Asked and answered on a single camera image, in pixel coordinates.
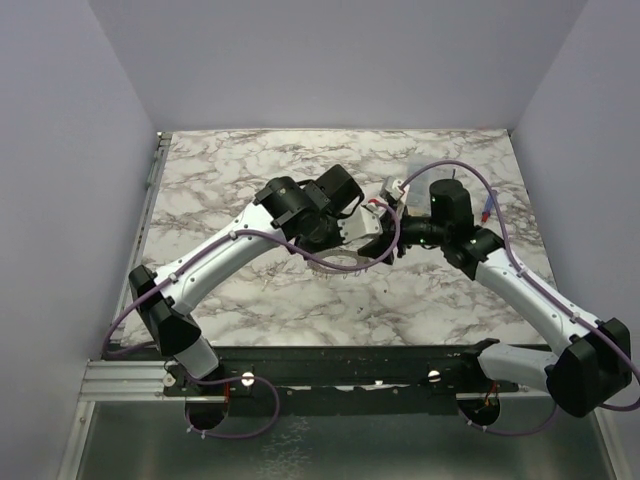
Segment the perforated metal ring disc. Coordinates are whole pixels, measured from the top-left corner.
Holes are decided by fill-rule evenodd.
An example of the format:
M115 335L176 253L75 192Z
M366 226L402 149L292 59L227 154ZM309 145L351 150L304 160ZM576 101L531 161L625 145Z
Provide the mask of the perforated metal ring disc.
M315 276L321 278L329 278L331 276L342 276L346 278L349 275L358 276L362 269L361 266L369 262L365 257L358 255L356 252L344 250L344 249L332 249L324 252L316 253L316 256L325 263L331 263L332 265L338 265L343 267L358 267L356 271L345 271L342 268L336 269L328 267L324 264L308 260L306 262L308 268Z

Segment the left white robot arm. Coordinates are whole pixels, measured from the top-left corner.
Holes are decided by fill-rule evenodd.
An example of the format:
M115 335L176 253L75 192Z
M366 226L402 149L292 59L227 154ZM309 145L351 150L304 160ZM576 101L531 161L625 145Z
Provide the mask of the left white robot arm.
M206 395L220 385L219 358L192 318L218 285L281 242L301 239L304 250L338 245L337 222L364 193L340 165L314 180L269 180L222 230L196 249L156 270L140 265L129 275L136 311L159 352L186 370L186 382Z

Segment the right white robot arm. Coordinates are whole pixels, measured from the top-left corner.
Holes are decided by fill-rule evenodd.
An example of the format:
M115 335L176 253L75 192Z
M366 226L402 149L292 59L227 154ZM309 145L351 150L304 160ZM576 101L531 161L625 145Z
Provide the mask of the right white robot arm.
M381 195L400 216L383 214L381 234L360 248L375 258L393 240L400 254L413 245L439 248L447 262L508 303L547 342L547 351L486 340L459 367L461 383L481 391L494 380L549 393L574 417L604 405L632 381L628 328L612 318L602 321L567 300L531 272L506 242L476 224L471 197L460 181L437 180L429 188L430 213L412 216L404 204L408 189L385 180Z

